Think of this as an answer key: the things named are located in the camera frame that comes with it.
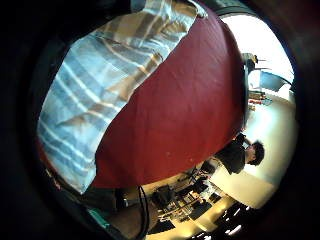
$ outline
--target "person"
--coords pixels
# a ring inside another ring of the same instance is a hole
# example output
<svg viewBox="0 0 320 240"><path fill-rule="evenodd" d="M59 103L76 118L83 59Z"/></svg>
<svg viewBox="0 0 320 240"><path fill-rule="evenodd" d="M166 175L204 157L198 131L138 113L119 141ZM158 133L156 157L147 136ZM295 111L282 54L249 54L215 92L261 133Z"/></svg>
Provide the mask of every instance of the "person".
<svg viewBox="0 0 320 240"><path fill-rule="evenodd" d="M244 134L228 143L223 149L214 154L228 170L229 174L240 173L245 164L259 165L264 158L265 149L260 141L251 143Z"/></svg>

